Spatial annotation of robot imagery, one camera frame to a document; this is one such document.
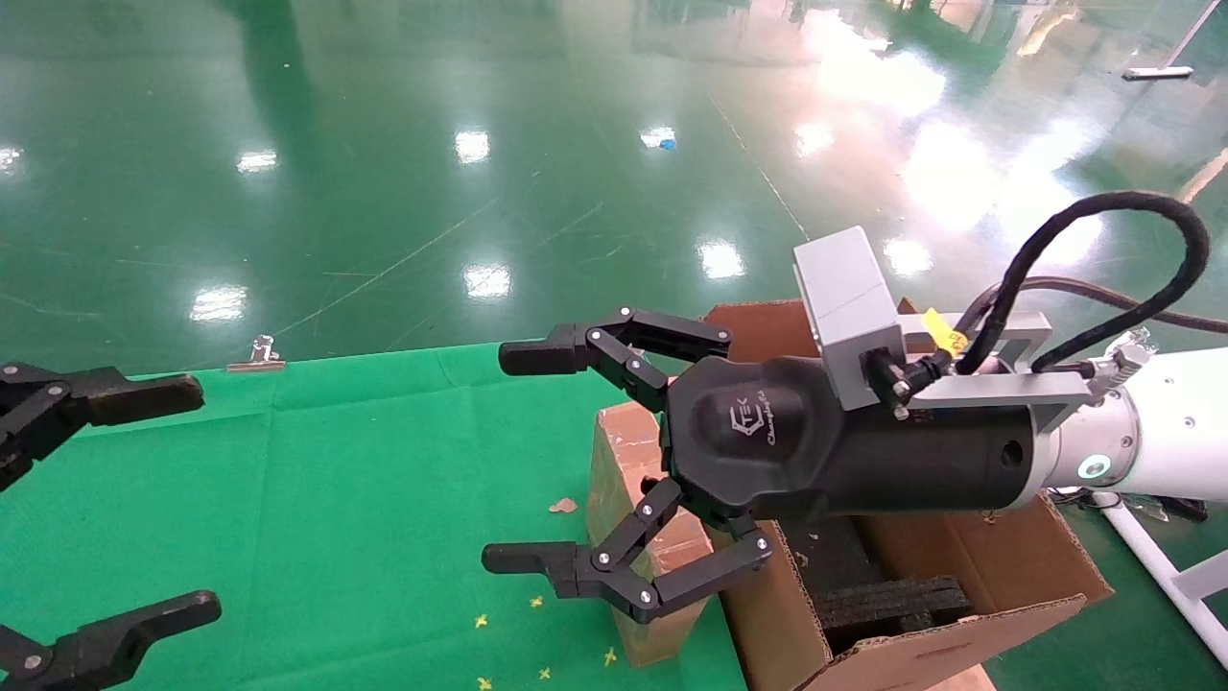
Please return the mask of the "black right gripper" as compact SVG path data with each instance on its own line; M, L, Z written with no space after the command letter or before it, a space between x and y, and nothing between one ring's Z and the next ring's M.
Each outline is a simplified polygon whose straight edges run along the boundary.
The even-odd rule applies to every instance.
M542 574L560 599L602 599L647 625L768 563L768 534L743 515L977 512L1005 509L1025 493L1035 446L1025 406L944 407L904 420L883 404L847 411L819 358L733 363L720 358L731 345L722 326L631 307L558 324L543 340L501 342L506 376L592 369L632 403L663 412L672 479L655 482L596 547L491 542L483 568ZM701 362L670 382L646 353ZM632 562L683 507L712 527L737 519L733 545L641 577Z

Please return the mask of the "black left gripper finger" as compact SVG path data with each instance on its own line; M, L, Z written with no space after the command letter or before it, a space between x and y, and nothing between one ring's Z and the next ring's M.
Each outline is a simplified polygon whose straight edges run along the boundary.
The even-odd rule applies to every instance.
M118 427L201 406L201 382L189 373L131 380L114 367L65 373L5 363L1 488L12 488L84 427Z
M84 625L50 646L1 627L2 690L106 690L128 682L158 639L219 621L210 590L187 593L149 608Z

